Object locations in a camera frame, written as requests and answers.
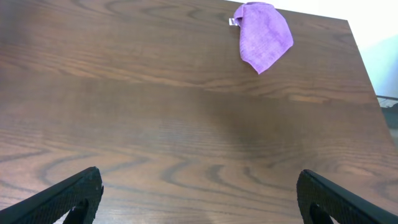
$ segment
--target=purple towel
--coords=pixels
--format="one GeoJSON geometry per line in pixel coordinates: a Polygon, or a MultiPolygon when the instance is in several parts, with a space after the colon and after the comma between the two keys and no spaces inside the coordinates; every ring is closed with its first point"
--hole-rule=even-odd
{"type": "Polygon", "coordinates": [[[234,18],[241,27],[241,58],[250,63],[258,74],[293,46],[285,18],[271,4],[243,4],[236,10],[234,18]]]}

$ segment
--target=table surface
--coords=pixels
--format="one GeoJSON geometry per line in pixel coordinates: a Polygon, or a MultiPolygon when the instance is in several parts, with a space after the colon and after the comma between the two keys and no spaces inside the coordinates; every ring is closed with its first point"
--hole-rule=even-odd
{"type": "Polygon", "coordinates": [[[311,169],[398,213],[398,156],[343,20],[280,11],[258,76],[238,3],[0,2],[0,207],[97,166],[95,223],[302,223],[311,169]]]}

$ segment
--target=towel tag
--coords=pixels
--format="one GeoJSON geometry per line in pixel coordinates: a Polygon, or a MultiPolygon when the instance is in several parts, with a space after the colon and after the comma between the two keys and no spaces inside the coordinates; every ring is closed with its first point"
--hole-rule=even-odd
{"type": "Polygon", "coordinates": [[[229,18],[229,25],[230,26],[238,26],[238,23],[235,22],[234,18],[229,18]]]}

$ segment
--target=wooden table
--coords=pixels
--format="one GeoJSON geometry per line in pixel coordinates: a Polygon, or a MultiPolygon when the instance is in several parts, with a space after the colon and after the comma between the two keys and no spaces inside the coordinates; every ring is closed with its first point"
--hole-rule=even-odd
{"type": "Polygon", "coordinates": [[[97,166],[95,223],[302,223],[311,169],[398,213],[398,156],[347,21],[280,11],[262,75],[238,3],[0,2],[0,207],[97,166]]]}

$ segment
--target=white wall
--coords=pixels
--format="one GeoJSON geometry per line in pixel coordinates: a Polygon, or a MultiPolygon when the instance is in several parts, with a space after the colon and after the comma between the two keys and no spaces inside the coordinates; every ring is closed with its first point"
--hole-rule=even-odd
{"type": "Polygon", "coordinates": [[[348,20],[376,94],[398,98],[398,6],[393,1],[258,1],[277,9],[348,20]]]}

